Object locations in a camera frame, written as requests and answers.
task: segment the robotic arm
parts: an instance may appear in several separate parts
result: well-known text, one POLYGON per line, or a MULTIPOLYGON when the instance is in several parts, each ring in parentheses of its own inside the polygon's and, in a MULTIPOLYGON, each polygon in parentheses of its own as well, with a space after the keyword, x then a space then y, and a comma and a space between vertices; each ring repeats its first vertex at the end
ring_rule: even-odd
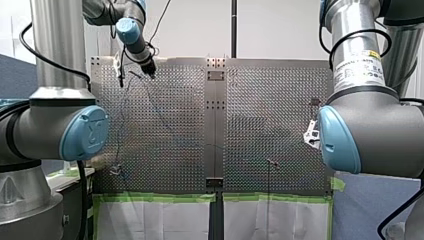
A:
POLYGON ((156 65, 142 36, 146 22, 144 0, 84 0, 84 17, 92 25, 116 25, 120 40, 130 52, 132 60, 143 72, 154 78, 156 65))
POLYGON ((40 159, 90 159, 109 125, 88 90, 83 15, 90 24, 116 24, 144 73, 154 77, 156 66, 142 36, 143 0, 32 0, 31 8, 39 88, 29 101, 0 101, 0 236, 59 240, 62 196, 52 195, 40 159))
MULTIPOLYGON (((416 65, 424 1, 322 3, 321 26, 333 38, 329 53, 335 90, 319 112, 320 148, 325 164, 355 174, 422 176, 424 107, 403 105, 400 97, 405 95, 408 78, 416 65), (378 17, 384 17, 387 33, 375 29, 378 17), (376 34, 387 39, 385 56, 379 54, 376 34)), ((422 190, 399 209, 410 206, 421 196, 422 190)), ((394 218, 396 212, 386 220, 394 218)), ((408 218, 404 239, 423 239, 423 214, 421 198, 408 218)), ((387 223, 383 221, 379 226, 381 238, 387 223)))

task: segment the white sheet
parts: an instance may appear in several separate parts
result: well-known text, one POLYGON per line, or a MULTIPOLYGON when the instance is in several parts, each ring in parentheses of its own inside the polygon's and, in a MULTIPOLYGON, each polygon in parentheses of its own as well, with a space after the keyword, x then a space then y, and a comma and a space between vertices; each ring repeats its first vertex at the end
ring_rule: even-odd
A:
POLYGON ((329 217, 329 204, 325 203, 270 201, 268 207, 266 200, 224 202, 224 237, 225 240, 327 240, 329 217))
POLYGON ((98 240, 207 240, 210 203, 101 203, 98 240))

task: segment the blue joint cap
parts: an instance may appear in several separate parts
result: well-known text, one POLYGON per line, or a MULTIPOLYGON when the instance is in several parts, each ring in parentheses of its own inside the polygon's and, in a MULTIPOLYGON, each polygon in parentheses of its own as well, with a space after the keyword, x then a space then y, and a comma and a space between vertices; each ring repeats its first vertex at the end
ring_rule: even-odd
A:
POLYGON ((89 106, 77 113, 60 141, 60 157, 65 161, 88 160, 104 146, 109 130, 105 110, 89 106))
POLYGON ((324 163, 337 171, 360 173, 361 159, 355 140, 336 109, 321 108, 319 122, 324 163))
POLYGON ((140 38, 140 29, 135 20, 131 18, 121 18, 116 23, 116 32, 119 39, 126 44, 134 44, 140 38))

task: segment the black cable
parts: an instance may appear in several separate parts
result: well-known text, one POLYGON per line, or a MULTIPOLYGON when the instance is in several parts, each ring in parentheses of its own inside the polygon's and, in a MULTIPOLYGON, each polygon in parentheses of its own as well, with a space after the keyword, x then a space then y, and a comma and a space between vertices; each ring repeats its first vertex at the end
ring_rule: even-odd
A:
POLYGON ((408 81, 408 79, 412 76, 412 74, 414 74, 415 69, 417 69, 417 65, 418 65, 418 58, 415 59, 414 65, 412 66, 411 70, 409 70, 409 72, 406 74, 406 76, 403 78, 403 80, 391 88, 393 89, 397 88, 400 85, 404 84, 406 81, 408 81))
POLYGON ((161 16, 160 16, 160 18, 159 18, 158 24, 156 25, 156 29, 155 29, 155 31, 153 32, 153 35, 150 37, 149 43, 151 43, 151 42, 153 41, 153 38, 155 38, 156 33, 157 33, 157 32, 158 32, 158 30, 159 30, 160 23, 162 22, 162 19, 163 19, 163 17, 165 16, 166 10, 168 10, 168 7, 169 7, 169 4, 170 4, 170 3, 171 3, 171 0, 168 0, 168 2, 166 3, 165 9, 163 10, 162 15, 161 15, 161 16))
POLYGON ((330 54, 330 50, 328 50, 328 48, 325 46, 324 44, 324 40, 322 39, 322 29, 324 26, 320 25, 319 27, 319 43, 321 44, 322 49, 324 49, 324 51, 328 54, 330 54))
POLYGON ((330 63, 330 69, 333 70, 333 59, 334 59, 334 54, 337 51, 337 48, 343 44, 344 41, 348 40, 350 37, 352 37, 353 35, 359 34, 359 33, 376 33, 376 34, 380 34, 382 35, 384 38, 386 38, 387 40, 387 49, 381 54, 381 57, 384 57, 392 48, 392 39, 390 38, 389 34, 387 34, 386 32, 379 30, 379 29, 361 29, 355 32, 351 32, 346 34, 345 36, 343 36, 342 38, 340 38, 336 44, 334 44, 333 48, 331 49, 330 52, 330 57, 329 57, 329 63, 330 63))
POLYGON ((78 239, 84 240, 85 238, 85 228, 87 225, 87 210, 88 210, 88 195, 87 195, 87 177, 85 176, 84 163, 82 161, 77 161, 78 172, 80 175, 81 182, 81 223, 80 230, 78 233, 78 239))
POLYGON ((75 74, 75 75, 77 75, 78 77, 83 78, 83 79, 87 82, 87 85, 90 87, 90 77, 89 77, 87 74, 85 74, 85 73, 83 73, 83 72, 80 72, 80 71, 77 71, 77 70, 75 70, 75 69, 68 68, 68 67, 65 67, 65 66, 63 66, 63 65, 60 65, 60 64, 58 64, 58 63, 53 62, 52 60, 50 60, 50 59, 48 59, 48 58, 44 57, 43 55, 41 55, 40 53, 38 53, 37 51, 35 51, 34 49, 32 49, 32 48, 28 45, 28 43, 27 43, 27 42, 25 42, 24 35, 25 35, 25 33, 26 33, 26 32, 28 32, 28 30, 29 30, 31 27, 32 27, 32 22, 31 22, 30 24, 28 24, 28 26, 26 26, 26 27, 24 28, 24 30, 23 30, 23 31, 19 34, 19 41, 21 41, 22 45, 23 45, 23 46, 24 46, 24 47, 25 47, 28 51, 30 51, 32 54, 34 54, 37 58, 39 58, 39 59, 43 60, 44 62, 46 62, 46 63, 48 63, 48 64, 50 64, 50 65, 52 65, 53 67, 59 68, 59 69, 61 69, 61 70, 63 70, 63 71, 66 71, 66 72, 69 72, 69 73, 75 74))
POLYGON ((122 49, 122 53, 121 53, 121 65, 119 66, 119 71, 121 72, 119 75, 119 86, 121 88, 124 87, 124 78, 125 78, 125 73, 124 73, 124 54, 126 53, 126 46, 124 45, 124 48, 122 49))
POLYGON ((386 238, 383 235, 383 229, 384 229, 384 227, 389 222, 391 222, 395 217, 397 217, 399 214, 401 214, 403 211, 405 211, 408 207, 410 207, 419 198, 421 198, 423 196, 423 194, 424 194, 424 188, 422 187, 410 199, 408 199, 399 208, 397 208, 392 214, 390 214, 386 219, 384 219, 384 221, 381 222, 380 225, 378 225, 378 228, 377 228, 378 236, 380 236, 381 239, 385 240, 386 238))
POLYGON ((113 3, 111 0, 109 0, 109 6, 108 6, 108 12, 109 12, 109 20, 111 22, 110 24, 110 37, 112 39, 116 38, 116 29, 113 29, 112 25, 116 23, 116 8, 113 6, 113 3))
POLYGON ((330 50, 325 46, 324 44, 324 40, 322 39, 322 29, 324 28, 324 21, 325 21, 325 16, 327 15, 327 2, 328 0, 324 1, 324 5, 322 6, 322 15, 321 18, 319 20, 319 33, 318 33, 318 37, 319 37, 319 43, 321 44, 322 49, 324 49, 325 52, 327 52, 328 54, 330 54, 330 50))
MULTIPOLYGON (((24 39, 24 35, 25 33, 32 27, 32 22, 30 24, 28 24, 28 26, 26 26, 24 28, 24 30, 19 34, 19 40, 22 43, 22 45, 28 50, 30 51, 32 54, 34 54, 37 58, 41 59, 42 61, 56 67, 59 68, 63 71, 75 74, 81 78, 83 78, 86 82, 87 82, 87 88, 89 91, 91 91, 91 85, 90 85, 90 77, 83 72, 65 67, 63 65, 57 64, 53 61, 51 61, 50 59, 44 57, 43 55, 41 55, 40 53, 38 53, 37 51, 35 51, 34 49, 32 49, 28 43, 25 42, 24 39)), ((19 109, 23 109, 23 108, 29 108, 29 100, 28 101, 24 101, 23 103, 21 103, 22 106, 16 107, 16 106, 12 106, 11 108, 15 109, 15 110, 11 110, 9 112, 3 112, 1 116, 0 116, 0 121, 3 120, 4 118, 6 118, 7 116, 9 116, 10 114, 13 114, 14 112, 18 111, 19 109)), ((79 171, 79 175, 80 175, 80 179, 81 179, 81 188, 82 188, 82 193, 81 193, 81 200, 82 200, 82 209, 81 209, 81 226, 80 226, 80 231, 78 233, 78 239, 80 240, 84 240, 85 238, 85 229, 86 229, 86 225, 87 225, 87 210, 88 210, 88 196, 87 196, 87 178, 85 176, 85 170, 84 170, 84 164, 82 161, 77 161, 78 164, 78 171, 79 171)))
POLYGON ((379 22, 379 21, 375 20, 375 23, 377 23, 377 25, 379 25, 380 27, 382 27, 382 28, 384 28, 384 29, 387 29, 387 27, 386 27, 386 26, 384 26, 384 24, 382 24, 381 22, 379 22))
POLYGON ((424 105, 424 99, 419 99, 419 98, 401 98, 400 101, 401 102, 416 102, 416 103, 421 103, 422 105, 424 105))

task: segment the perforated metal board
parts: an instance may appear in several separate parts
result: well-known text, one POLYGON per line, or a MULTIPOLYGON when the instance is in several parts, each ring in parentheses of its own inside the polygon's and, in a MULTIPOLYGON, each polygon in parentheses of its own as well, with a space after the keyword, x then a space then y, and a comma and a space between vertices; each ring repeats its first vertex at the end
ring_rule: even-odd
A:
POLYGON ((205 192, 206 60, 157 61, 154 80, 137 65, 127 65, 124 88, 112 62, 111 57, 92 59, 93 92, 111 119, 95 191, 205 192))
POLYGON ((229 59, 226 68, 224 191, 326 194, 329 172, 303 133, 319 108, 311 99, 324 104, 332 92, 328 63, 229 59))
POLYGON ((155 80, 128 65, 123 89, 111 57, 92 60, 93 93, 111 116, 95 191, 203 193, 206 177, 223 176, 226 192, 328 193, 330 173, 302 140, 319 108, 311 99, 331 93, 327 63, 226 59, 218 70, 209 60, 158 61, 155 80))

